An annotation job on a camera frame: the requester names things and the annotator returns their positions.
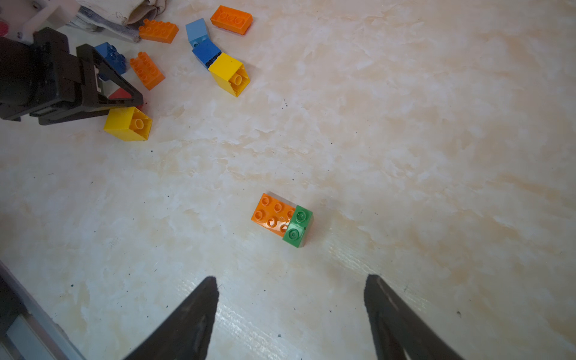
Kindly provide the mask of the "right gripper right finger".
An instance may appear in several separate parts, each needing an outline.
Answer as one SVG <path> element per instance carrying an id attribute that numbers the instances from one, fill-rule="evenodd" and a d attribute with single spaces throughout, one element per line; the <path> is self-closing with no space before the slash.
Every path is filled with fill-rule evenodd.
<path id="1" fill-rule="evenodd" d="M 460 359 L 377 274 L 367 276 L 364 305 L 378 359 Z"/>

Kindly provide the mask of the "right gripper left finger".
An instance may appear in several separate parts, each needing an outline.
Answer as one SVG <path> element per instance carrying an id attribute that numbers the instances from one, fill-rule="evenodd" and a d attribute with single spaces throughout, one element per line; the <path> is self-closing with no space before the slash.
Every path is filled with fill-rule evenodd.
<path id="1" fill-rule="evenodd" d="M 217 279 L 208 276 L 126 358 L 205 359 L 215 323 L 218 299 Z"/>

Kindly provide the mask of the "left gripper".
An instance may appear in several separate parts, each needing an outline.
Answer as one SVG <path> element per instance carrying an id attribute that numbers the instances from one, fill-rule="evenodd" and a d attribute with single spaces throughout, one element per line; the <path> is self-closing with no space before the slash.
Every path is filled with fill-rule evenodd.
<path id="1" fill-rule="evenodd" d="M 71 55 L 67 36 L 52 28 L 36 32 L 30 45 L 3 37 L 1 119 L 18 122 L 30 115 L 40 125 L 55 125 L 105 116 L 114 108 L 141 107 L 142 93 L 95 48 L 84 44 Z M 110 100 L 118 88 L 133 99 Z"/>

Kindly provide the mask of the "red lego brick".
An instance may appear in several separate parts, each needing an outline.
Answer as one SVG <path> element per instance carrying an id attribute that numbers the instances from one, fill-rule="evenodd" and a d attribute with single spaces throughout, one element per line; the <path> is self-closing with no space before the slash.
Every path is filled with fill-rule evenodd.
<path id="1" fill-rule="evenodd" d="M 133 96 L 130 95 L 126 90 L 123 88 L 118 88 L 112 94 L 108 96 L 110 100 L 132 100 Z"/>

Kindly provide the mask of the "green lego brick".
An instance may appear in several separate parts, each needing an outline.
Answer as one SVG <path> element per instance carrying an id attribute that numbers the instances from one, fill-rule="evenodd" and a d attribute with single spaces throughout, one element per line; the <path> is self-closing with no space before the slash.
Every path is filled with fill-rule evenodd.
<path id="1" fill-rule="evenodd" d="M 312 211 L 297 205 L 288 228 L 283 235 L 283 240 L 296 248 L 303 247 L 307 229 L 313 223 L 313 220 L 314 214 Z"/>

